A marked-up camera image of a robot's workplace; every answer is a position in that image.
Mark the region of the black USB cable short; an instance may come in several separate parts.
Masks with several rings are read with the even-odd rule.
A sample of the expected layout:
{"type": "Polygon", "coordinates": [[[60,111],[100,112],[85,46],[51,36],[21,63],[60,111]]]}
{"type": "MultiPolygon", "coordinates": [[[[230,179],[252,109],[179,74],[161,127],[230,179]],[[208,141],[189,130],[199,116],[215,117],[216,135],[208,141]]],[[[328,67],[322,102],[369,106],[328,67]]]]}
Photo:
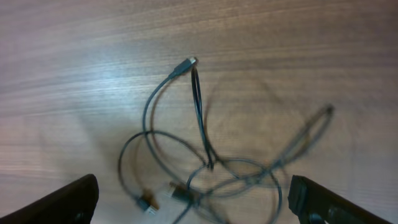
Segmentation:
{"type": "Polygon", "coordinates": [[[275,223],[280,215],[280,211],[282,209],[282,187],[279,184],[279,181],[274,176],[273,172],[277,169],[282,169],[285,165],[290,164],[293,161],[296,161],[300,156],[305,154],[323,135],[326,128],[328,127],[333,115],[334,115],[334,106],[326,105],[321,108],[318,112],[315,113],[313,117],[311,117],[305,126],[298,132],[298,134],[293,138],[293,140],[289,143],[289,145],[284,149],[283,152],[278,156],[277,159],[273,160],[269,166],[265,166],[257,161],[253,161],[250,159],[242,159],[242,158],[229,158],[229,159],[218,159],[219,162],[232,176],[232,179],[228,179],[205,192],[201,192],[199,190],[195,190],[191,187],[192,180],[205,168],[204,165],[199,167],[197,170],[193,171],[187,182],[185,184],[178,184],[173,186],[175,190],[172,194],[172,197],[177,198],[181,201],[187,203],[186,209],[174,220],[173,224],[178,224],[184,216],[191,210],[196,209],[197,214],[204,219],[207,219],[212,223],[227,223],[227,220],[221,218],[221,215],[215,211],[211,206],[204,206],[201,203],[205,199],[209,198],[231,198],[238,195],[241,195],[251,188],[257,187],[265,187],[266,185],[262,183],[266,178],[270,178],[272,181],[271,187],[275,187],[278,191],[278,204],[275,213],[269,220],[270,223],[275,223]],[[318,122],[322,117],[325,118],[325,122],[322,124],[316,135],[312,136],[308,142],[303,142],[304,137],[309,136],[310,130],[313,126],[318,122]],[[298,151],[294,151],[296,146],[300,142],[303,142],[302,147],[298,151]],[[228,167],[231,162],[240,162],[244,164],[249,164],[258,169],[258,171],[252,174],[238,175],[231,168],[228,167]],[[216,195],[215,191],[226,187],[227,185],[235,184],[237,182],[244,182],[244,187],[235,190],[229,193],[225,193],[223,195],[216,195]]]}

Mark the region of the black USB cable long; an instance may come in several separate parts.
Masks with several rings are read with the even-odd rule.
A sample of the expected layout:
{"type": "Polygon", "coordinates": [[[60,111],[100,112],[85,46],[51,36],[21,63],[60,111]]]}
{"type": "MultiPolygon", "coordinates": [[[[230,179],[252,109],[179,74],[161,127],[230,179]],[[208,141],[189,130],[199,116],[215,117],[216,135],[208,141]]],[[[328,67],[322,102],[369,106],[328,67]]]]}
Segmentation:
{"type": "Polygon", "coordinates": [[[195,106],[195,111],[197,115],[197,120],[198,120],[198,125],[200,128],[201,132],[201,138],[202,142],[205,148],[206,156],[207,158],[204,159],[201,155],[197,154],[197,157],[202,161],[203,167],[207,167],[209,169],[214,169],[214,166],[217,161],[220,161],[221,159],[211,146],[206,133],[205,133],[205,124],[204,124],[204,119],[203,119],[203,108],[202,108],[202,101],[201,101],[201,90],[200,90],[200,81],[198,77],[198,71],[197,71],[197,63],[198,59],[196,57],[191,57],[185,59],[183,62],[181,62],[179,65],[177,65],[174,70],[165,78],[156,88],[155,90],[150,94],[148,97],[145,105],[144,105],[144,110],[142,113],[142,131],[133,135],[131,138],[129,138],[126,143],[124,144],[123,148],[121,149],[121,152],[119,154],[118,158],[118,179],[119,183],[121,184],[121,187],[125,191],[125,193],[128,194],[132,198],[133,201],[136,202],[137,206],[144,212],[144,213],[151,213],[155,214],[158,211],[158,205],[157,202],[154,199],[154,195],[152,193],[142,193],[142,195],[137,195],[135,194],[126,184],[124,177],[123,177],[123,172],[122,172],[122,164],[123,164],[123,156],[124,153],[127,151],[127,147],[129,144],[135,139],[138,138],[139,136],[143,136],[144,139],[146,140],[147,146],[149,147],[150,153],[152,154],[152,157],[155,159],[156,163],[160,166],[160,168],[171,178],[179,181],[180,178],[174,174],[161,160],[160,157],[157,155],[155,152],[155,149],[150,143],[149,140],[149,135],[150,134],[160,134],[163,136],[166,136],[170,139],[173,139],[175,141],[178,141],[179,143],[183,144],[185,147],[187,147],[189,150],[191,150],[194,154],[197,154],[197,152],[191,148],[191,146],[188,145],[187,142],[183,141],[182,139],[174,136],[173,134],[164,132],[164,131],[158,131],[154,130],[151,128],[147,127],[147,114],[149,110],[149,106],[152,103],[153,98],[155,97],[156,94],[164,87],[164,85],[168,84],[168,82],[171,82],[173,79],[190,72],[191,73],[191,78],[192,78],[192,90],[193,90],[193,100],[194,100],[194,106],[195,106]]]}

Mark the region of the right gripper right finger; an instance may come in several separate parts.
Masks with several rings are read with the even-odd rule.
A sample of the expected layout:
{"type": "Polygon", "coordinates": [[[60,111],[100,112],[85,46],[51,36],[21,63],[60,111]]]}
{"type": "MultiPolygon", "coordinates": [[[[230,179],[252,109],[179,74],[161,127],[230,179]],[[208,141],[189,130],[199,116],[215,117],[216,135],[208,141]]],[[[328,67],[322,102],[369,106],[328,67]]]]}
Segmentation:
{"type": "Polygon", "coordinates": [[[289,209],[301,224],[389,224],[385,219],[300,175],[292,177],[288,202],[289,209]]]}

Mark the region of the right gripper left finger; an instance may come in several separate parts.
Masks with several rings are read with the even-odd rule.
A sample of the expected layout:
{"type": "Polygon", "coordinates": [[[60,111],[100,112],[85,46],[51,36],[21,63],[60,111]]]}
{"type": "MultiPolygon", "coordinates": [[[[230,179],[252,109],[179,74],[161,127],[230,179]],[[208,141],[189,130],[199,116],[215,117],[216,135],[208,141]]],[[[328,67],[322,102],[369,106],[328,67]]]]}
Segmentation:
{"type": "Polygon", "coordinates": [[[1,223],[90,224],[99,199],[97,178],[87,174],[1,218],[1,223]]]}

